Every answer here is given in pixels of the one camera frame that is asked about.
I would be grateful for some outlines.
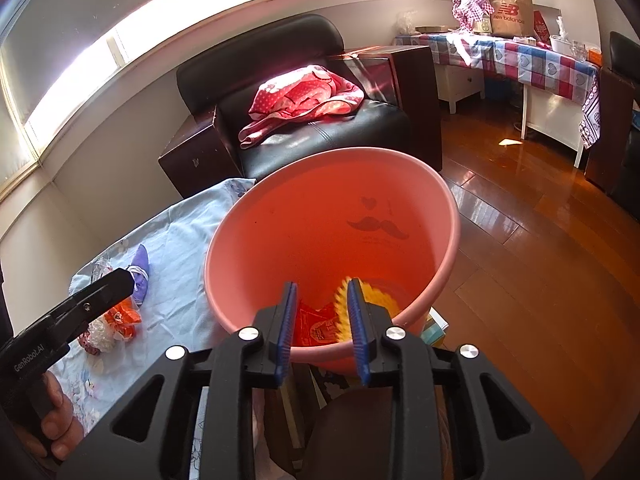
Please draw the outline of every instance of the yellow brush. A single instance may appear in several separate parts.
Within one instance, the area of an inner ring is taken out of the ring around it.
[[[349,323],[349,312],[347,310],[347,285],[351,278],[346,277],[342,280],[342,285],[335,293],[334,309],[335,315],[338,317],[336,328],[338,329],[337,336],[338,341],[350,341],[351,340],[351,325]],[[390,295],[385,294],[377,288],[373,288],[369,283],[360,281],[364,300],[367,303],[373,303],[379,306],[383,306],[389,313],[389,316],[393,319],[400,314],[400,308]]]

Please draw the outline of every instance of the pink polka dot cloth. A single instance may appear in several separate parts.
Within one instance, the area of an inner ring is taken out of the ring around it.
[[[363,99],[364,92],[359,87],[319,65],[279,75],[258,88],[249,110],[254,122],[240,130],[240,147],[259,144],[286,123],[348,114],[357,110]]]

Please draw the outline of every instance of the pink bucket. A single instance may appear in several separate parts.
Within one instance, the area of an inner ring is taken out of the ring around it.
[[[278,303],[284,282],[321,308],[357,276],[395,298],[394,324],[419,334],[459,242],[458,208],[435,170],[392,150],[332,150],[276,171],[231,208],[207,253],[207,298],[232,333]],[[347,374],[352,355],[351,342],[291,349],[293,362]]]

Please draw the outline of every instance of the red package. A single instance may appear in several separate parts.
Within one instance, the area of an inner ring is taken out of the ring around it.
[[[88,354],[91,354],[91,355],[100,355],[101,354],[100,350],[98,350],[96,347],[91,345],[91,343],[89,343],[89,331],[88,330],[86,332],[82,332],[78,336],[78,342],[80,343],[80,346],[82,348],[84,348],[84,350]]]
[[[533,30],[536,31],[542,43],[549,44],[551,42],[549,29],[546,26],[545,19],[542,17],[542,12],[539,10],[533,11]]]
[[[133,307],[131,298],[127,298],[110,308],[104,314],[104,319],[111,328],[122,336],[124,341],[129,341],[136,335],[135,325],[142,321],[140,313]]]
[[[296,327],[293,331],[294,346],[324,346],[337,343],[335,323],[338,318],[332,303],[315,310],[298,302]]]

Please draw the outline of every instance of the new balance logo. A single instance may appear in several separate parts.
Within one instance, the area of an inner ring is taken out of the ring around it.
[[[498,14],[506,14],[508,16],[517,16],[520,12],[520,6],[514,4],[501,4],[498,8]]]

